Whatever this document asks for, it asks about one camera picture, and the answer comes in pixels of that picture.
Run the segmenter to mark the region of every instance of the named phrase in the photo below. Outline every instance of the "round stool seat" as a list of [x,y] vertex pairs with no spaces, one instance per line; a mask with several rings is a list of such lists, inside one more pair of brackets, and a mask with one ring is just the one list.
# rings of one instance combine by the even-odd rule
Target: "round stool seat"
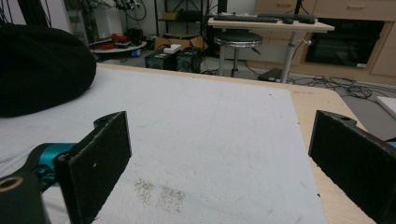
[[227,31],[216,34],[214,42],[235,48],[254,48],[262,44],[262,37],[249,32]]

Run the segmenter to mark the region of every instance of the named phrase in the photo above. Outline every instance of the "floor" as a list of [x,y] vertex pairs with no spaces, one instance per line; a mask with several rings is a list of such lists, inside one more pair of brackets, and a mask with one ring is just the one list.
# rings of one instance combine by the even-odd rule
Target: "floor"
[[[145,57],[152,50],[142,49],[138,58],[129,55],[112,56],[111,60],[102,59],[105,63],[119,63],[128,66],[145,67]],[[233,62],[226,60],[224,64],[224,76],[230,76]],[[219,68],[219,59],[205,57],[201,63],[201,71],[206,74],[214,74]],[[264,74],[265,70],[251,69],[245,62],[239,62],[238,73],[235,78],[246,78],[257,80],[258,76]],[[381,140],[396,137],[396,119],[391,116],[381,105],[376,102],[376,96],[387,96],[396,98],[396,86],[386,86],[370,83],[358,83],[341,78],[325,78],[290,74],[288,83],[292,85],[314,86],[336,91],[354,112],[368,133]]]

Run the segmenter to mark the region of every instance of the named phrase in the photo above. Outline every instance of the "black cushion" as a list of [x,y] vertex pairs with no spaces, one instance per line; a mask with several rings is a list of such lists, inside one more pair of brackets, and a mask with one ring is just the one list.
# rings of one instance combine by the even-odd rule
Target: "black cushion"
[[0,28],[0,116],[35,113],[79,97],[96,60],[75,36],[41,26]]

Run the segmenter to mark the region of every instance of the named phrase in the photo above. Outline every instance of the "red object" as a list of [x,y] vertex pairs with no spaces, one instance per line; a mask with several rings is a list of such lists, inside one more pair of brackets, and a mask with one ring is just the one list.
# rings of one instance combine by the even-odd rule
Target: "red object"
[[112,42],[97,44],[94,46],[95,49],[114,49],[115,47],[116,47],[116,44],[114,44]]

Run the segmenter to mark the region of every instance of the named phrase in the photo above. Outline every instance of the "stool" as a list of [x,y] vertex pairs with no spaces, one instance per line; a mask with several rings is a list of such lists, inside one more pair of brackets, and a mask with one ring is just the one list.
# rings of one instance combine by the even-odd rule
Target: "stool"
[[233,70],[231,77],[235,71],[238,71],[238,54],[240,48],[252,48],[254,51],[259,53],[254,47],[258,47],[262,44],[262,37],[257,34],[253,34],[246,31],[226,31],[217,33],[214,38],[214,42],[220,45],[220,64],[219,64],[219,76],[223,74],[224,64],[224,50],[225,47],[234,47],[233,52]]

